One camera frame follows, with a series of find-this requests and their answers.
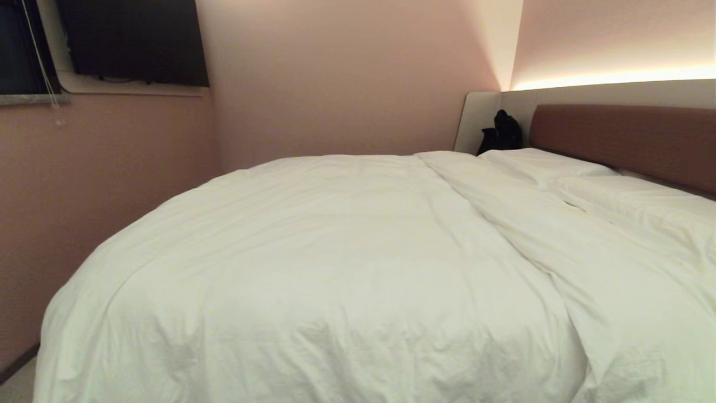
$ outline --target black backpack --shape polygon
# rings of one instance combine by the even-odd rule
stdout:
[[[485,138],[478,155],[489,150],[516,150],[522,148],[522,129],[517,120],[500,109],[495,116],[495,128],[483,129]]]

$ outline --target dark window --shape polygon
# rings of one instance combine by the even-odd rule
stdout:
[[[35,1],[0,0],[0,95],[61,92]]]

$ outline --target television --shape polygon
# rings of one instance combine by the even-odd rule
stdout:
[[[77,74],[208,87],[194,0],[57,0]]]

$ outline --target pillow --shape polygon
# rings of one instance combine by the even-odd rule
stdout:
[[[630,176],[562,178],[550,188],[653,250],[716,271],[716,201]]]
[[[547,189],[551,181],[569,176],[618,175],[617,172],[597,163],[548,153],[537,148],[488,151],[480,155],[485,161],[514,176]]]

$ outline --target headboard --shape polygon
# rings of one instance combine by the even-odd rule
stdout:
[[[716,194],[716,110],[539,105],[530,143]]]

